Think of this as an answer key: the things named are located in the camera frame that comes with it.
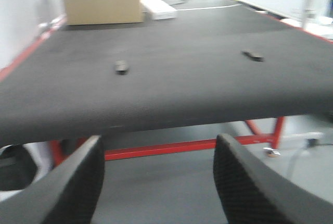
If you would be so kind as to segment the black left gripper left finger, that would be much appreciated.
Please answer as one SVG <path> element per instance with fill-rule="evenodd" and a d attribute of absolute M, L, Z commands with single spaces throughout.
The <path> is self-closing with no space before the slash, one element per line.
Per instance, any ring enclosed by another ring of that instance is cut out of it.
<path fill-rule="evenodd" d="M 95 135 L 42 179 L 1 202 L 1 223 L 91 223 L 104 175 L 103 144 Z"/>

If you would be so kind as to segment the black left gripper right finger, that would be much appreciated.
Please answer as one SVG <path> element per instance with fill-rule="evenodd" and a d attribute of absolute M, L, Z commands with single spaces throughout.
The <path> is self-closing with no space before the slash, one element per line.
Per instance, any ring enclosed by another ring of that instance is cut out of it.
<path fill-rule="evenodd" d="M 332 203 L 301 188 L 219 134 L 213 179 L 228 223 L 332 223 Z"/>

